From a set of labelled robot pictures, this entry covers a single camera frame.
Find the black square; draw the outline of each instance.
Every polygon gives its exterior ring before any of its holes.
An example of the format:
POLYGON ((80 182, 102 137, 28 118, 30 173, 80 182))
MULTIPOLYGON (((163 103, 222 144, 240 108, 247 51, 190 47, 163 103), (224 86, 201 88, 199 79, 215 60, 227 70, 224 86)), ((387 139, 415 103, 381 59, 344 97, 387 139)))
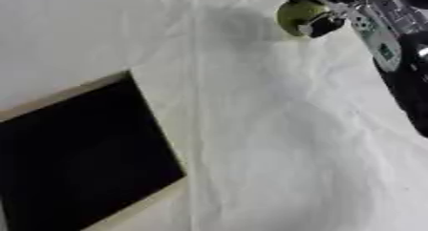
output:
POLYGON ((75 231, 183 172, 132 77, 0 124, 10 231, 75 231))

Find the white cloth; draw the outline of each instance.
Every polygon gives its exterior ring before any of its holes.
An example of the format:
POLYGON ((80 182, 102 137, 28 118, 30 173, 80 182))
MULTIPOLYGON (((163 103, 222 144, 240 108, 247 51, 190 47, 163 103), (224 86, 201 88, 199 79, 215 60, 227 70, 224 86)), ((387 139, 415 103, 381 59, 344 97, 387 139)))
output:
POLYGON ((427 140, 349 28, 289 38, 283 1, 0 0, 0 111, 131 69, 188 177, 99 230, 426 230, 427 140))

